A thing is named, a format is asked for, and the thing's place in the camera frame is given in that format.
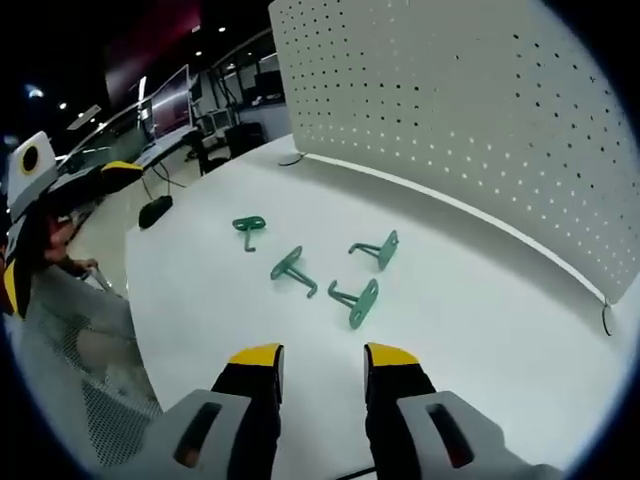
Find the pegboard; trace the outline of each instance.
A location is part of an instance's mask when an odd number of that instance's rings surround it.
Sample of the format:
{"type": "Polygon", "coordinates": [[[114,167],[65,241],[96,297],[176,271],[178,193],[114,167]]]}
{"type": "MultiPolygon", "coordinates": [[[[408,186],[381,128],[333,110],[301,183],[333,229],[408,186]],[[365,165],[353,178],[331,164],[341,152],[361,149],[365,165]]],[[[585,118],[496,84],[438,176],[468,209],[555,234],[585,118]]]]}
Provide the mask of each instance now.
{"type": "Polygon", "coordinates": [[[276,0],[296,147],[438,190],[520,230],[611,302],[640,269],[622,106],[534,0],[276,0]]]}

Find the person's hand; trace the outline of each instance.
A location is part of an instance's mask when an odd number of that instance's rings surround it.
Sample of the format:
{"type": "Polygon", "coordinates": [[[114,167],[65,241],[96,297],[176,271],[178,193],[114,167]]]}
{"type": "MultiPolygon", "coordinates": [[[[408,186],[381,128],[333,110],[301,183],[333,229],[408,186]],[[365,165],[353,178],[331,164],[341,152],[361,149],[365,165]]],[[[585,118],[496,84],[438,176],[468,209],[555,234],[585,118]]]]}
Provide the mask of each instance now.
{"type": "Polygon", "coordinates": [[[76,265],[83,270],[89,271],[91,268],[98,268],[98,261],[95,258],[76,260],[76,265]]]}

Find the green metal hook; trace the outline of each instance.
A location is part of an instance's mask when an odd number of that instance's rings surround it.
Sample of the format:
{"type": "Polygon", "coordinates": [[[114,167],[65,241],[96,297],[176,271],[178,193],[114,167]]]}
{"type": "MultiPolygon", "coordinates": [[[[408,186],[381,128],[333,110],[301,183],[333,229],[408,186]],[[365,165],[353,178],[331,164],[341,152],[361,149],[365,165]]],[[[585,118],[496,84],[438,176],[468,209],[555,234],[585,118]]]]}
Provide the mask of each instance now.
{"type": "Polygon", "coordinates": [[[297,246],[289,255],[284,257],[275,267],[273,267],[273,270],[271,270],[271,280],[276,280],[282,275],[288,275],[294,280],[297,280],[309,287],[311,290],[307,293],[307,298],[311,298],[318,291],[318,284],[293,266],[300,258],[300,255],[302,255],[302,246],[297,246]]]}
{"type": "Polygon", "coordinates": [[[354,297],[353,295],[337,292],[337,286],[337,280],[331,282],[331,285],[329,285],[329,296],[351,309],[351,313],[349,314],[349,325],[351,325],[351,328],[355,330],[362,325],[362,322],[369,313],[369,310],[373,307],[376,298],[378,298],[378,292],[380,291],[378,282],[375,278],[369,280],[369,283],[360,294],[360,297],[354,297]]]}
{"type": "Polygon", "coordinates": [[[376,247],[375,245],[368,245],[366,243],[355,243],[349,249],[349,253],[353,253],[356,250],[362,250],[364,253],[368,253],[372,257],[378,259],[378,268],[383,271],[389,265],[391,258],[396,253],[398,248],[398,232],[393,230],[382,247],[376,247]]]}
{"type": "Polygon", "coordinates": [[[246,218],[238,218],[232,222],[233,228],[240,232],[245,232],[244,235],[244,251],[245,252],[255,252],[255,247],[250,247],[249,242],[251,241],[251,230],[261,230],[267,226],[267,222],[265,222],[262,217],[246,217],[246,218]]]}

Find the white table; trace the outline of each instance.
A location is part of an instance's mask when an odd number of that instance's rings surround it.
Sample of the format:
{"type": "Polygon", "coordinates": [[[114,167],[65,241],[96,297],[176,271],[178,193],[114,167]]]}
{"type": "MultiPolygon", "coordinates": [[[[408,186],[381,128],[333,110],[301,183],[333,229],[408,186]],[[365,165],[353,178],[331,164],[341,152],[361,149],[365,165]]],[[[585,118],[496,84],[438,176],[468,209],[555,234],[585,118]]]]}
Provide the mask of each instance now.
{"type": "Polygon", "coordinates": [[[339,166],[277,165],[295,158],[291,137],[249,152],[197,181],[151,229],[128,233],[133,319],[163,409],[211,388],[239,350],[281,342],[273,478],[335,478],[372,464],[363,345],[374,341],[416,355],[437,389],[501,425],[525,460],[566,468],[624,379],[621,331],[630,324],[612,315],[616,332],[606,337],[590,292],[482,220],[339,166]],[[244,252],[231,226],[250,215],[267,221],[252,237],[255,253],[244,252]],[[381,244],[393,229],[400,244],[385,272],[368,255],[347,253],[354,242],[381,244]],[[292,279],[269,279],[297,245],[300,269],[319,284],[312,299],[292,279]],[[372,277],[380,295],[352,331],[349,310],[326,290],[337,279],[357,295],[372,277]]]}

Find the metal bracket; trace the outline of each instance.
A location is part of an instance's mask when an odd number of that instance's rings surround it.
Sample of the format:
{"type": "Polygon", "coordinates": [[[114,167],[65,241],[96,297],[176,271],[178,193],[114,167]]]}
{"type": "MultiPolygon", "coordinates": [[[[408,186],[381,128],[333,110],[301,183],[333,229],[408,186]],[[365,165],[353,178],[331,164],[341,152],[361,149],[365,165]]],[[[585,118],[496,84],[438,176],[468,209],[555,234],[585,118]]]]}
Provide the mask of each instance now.
{"type": "Polygon", "coordinates": [[[294,280],[308,286],[311,290],[307,293],[307,298],[311,298],[318,291],[318,284],[293,266],[300,258],[300,255],[302,255],[302,246],[297,246],[289,255],[284,257],[275,267],[273,267],[273,270],[271,270],[271,280],[276,280],[283,274],[288,275],[294,280]]]}
{"type": "Polygon", "coordinates": [[[364,253],[368,253],[369,255],[376,257],[378,259],[378,268],[380,271],[383,271],[387,268],[391,258],[396,253],[398,243],[398,232],[393,230],[382,247],[376,247],[375,245],[368,245],[366,243],[355,243],[349,249],[349,253],[353,253],[356,250],[362,250],[364,253]]]}
{"type": "Polygon", "coordinates": [[[329,296],[351,309],[349,325],[351,325],[351,328],[355,330],[362,324],[364,318],[369,313],[369,310],[373,307],[376,298],[378,298],[378,292],[380,291],[378,282],[375,278],[369,280],[369,283],[360,294],[360,297],[336,292],[337,286],[337,280],[331,282],[331,285],[329,285],[329,296]]]}
{"type": "Polygon", "coordinates": [[[254,247],[249,246],[249,241],[251,240],[251,230],[261,230],[267,226],[267,222],[264,221],[262,217],[247,217],[247,218],[238,218],[233,221],[233,227],[240,231],[245,232],[244,236],[244,251],[245,252],[255,252],[256,249],[254,247]]]}

